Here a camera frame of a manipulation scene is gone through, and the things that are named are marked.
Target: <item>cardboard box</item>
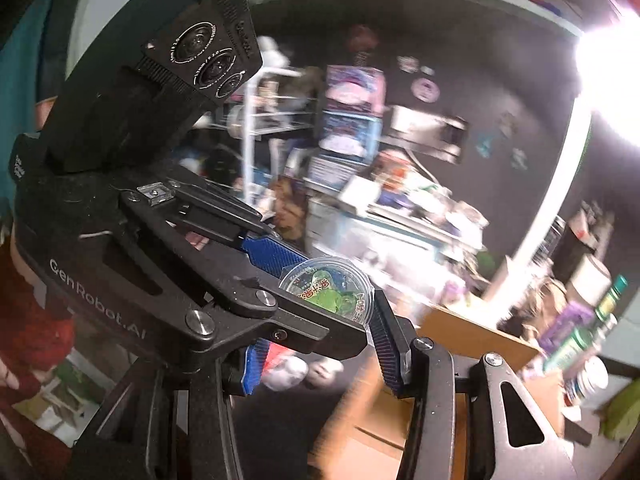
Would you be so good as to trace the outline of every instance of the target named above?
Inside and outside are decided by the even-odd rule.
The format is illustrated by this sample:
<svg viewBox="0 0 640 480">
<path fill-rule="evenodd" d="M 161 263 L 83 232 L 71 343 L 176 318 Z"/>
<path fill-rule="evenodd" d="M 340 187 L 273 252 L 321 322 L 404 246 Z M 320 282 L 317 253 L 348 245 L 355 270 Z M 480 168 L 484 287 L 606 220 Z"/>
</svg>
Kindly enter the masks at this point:
<svg viewBox="0 0 640 480">
<path fill-rule="evenodd" d="M 519 370 L 538 354 L 537 348 L 522 340 L 437 306 L 425 316 L 418 335 L 432 338 L 452 354 L 479 358 L 487 352 L 498 352 L 513 370 Z M 456 395 L 454 480 L 465 478 L 465 403 L 464 395 Z M 323 428 L 309 463 L 327 480 L 395 479 L 412 410 L 410 400 L 398 400 L 385 390 L 378 360 L 372 353 Z"/>
</svg>

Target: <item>metal screw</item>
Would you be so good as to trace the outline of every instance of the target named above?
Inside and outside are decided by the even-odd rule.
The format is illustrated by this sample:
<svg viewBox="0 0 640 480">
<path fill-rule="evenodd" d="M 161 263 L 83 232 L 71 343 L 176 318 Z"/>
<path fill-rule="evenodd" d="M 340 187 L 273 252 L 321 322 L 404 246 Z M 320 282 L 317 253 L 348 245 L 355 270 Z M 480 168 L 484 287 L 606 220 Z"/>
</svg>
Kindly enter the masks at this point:
<svg viewBox="0 0 640 480">
<path fill-rule="evenodd" d="M 140 197 L 133 191 L 125 191 L 124 198 L 132 202 L 140 202 Z"/>
<path fill-rule="evenodd" d="M 274 306 L 276 304 L 276 299 L 273 297 L 273 294 L 266 290 L 257 290 L 255 296 L 260 300 L 260 303 L 266 306 Z"/>
<path fill-rule="evenodd" d="M 414 339 L 414 346 L 416 350 L 431 350 L 433 341 L 428 337 L 417 337 Z"/>
<path fill-rule="evenodd" d="M 211 316 L 201 310 L 188 311 L 187 315 L 184 316 L 184 320 L 187 326 L 196 334 L 210 335 L 216 329 L 216 324 L 211 319 Z"/>
<path fill-rule="evenodd" d="M 279 328 L 273 333 L 273 338 L 276 341 L 284 341 L 287 338 L 287 335 L 286 330 Z"/>
<path fill-rule="evenodd" d="M 500 366 L 504 362 L 501 356 L 494 354 L 493 352 L 485 355 L 484 360 L 491 366 Z"/>
</svg>

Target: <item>plastic cup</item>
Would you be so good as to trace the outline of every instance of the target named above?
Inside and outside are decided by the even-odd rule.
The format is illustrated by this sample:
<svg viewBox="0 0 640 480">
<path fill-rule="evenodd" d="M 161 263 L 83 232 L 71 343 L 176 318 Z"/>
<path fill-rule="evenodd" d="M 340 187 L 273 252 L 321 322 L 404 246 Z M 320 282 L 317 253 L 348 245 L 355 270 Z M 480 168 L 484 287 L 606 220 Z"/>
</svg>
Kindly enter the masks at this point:
<svg viewBox="0 0 640 480">
<path fill-rule="evenodd" d="M 366 325 L 373 310 L 373 286 L 350 261 L 333 256 L 297 264 L 281 280 L 283 288 L 338 316 Z"/>
</svg>

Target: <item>bright light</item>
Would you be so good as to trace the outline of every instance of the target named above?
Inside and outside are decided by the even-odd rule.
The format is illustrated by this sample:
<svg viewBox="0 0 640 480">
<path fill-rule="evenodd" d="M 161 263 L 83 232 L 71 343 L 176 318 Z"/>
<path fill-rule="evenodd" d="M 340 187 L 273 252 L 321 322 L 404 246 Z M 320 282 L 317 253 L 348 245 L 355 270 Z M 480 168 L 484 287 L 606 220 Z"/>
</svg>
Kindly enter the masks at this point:
<svg viewBox="0 0 640 480">
<path fill-rule="evenodd" d="M 587 32 L 575 53 L 583 93 L 621 136 L 640 146 L 640 18 Z"/>
</svg>

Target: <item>purple box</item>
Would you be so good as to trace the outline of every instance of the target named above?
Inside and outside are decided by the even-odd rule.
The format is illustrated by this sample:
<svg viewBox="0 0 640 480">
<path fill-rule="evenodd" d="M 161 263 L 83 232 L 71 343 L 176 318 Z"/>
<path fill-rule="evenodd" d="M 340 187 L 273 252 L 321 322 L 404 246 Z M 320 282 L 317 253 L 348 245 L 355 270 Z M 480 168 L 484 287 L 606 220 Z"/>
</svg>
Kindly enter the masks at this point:
<svg viewBox="0 0 640 480">
<path fill-rule="evenodd" d="M 370 67 L 329 65 L 325 109 L 382 117 L 385 111 L 384 74 Z"/>
<path fill-rule="evenodd" d="M 595 317 L 591 307 L 570 301 L 556 317 L 552 325 L 538 338 L 538 344 L 547 355 L 551 355 L 569 337 L 577 326 L 586 326 Z"/>
</svg>

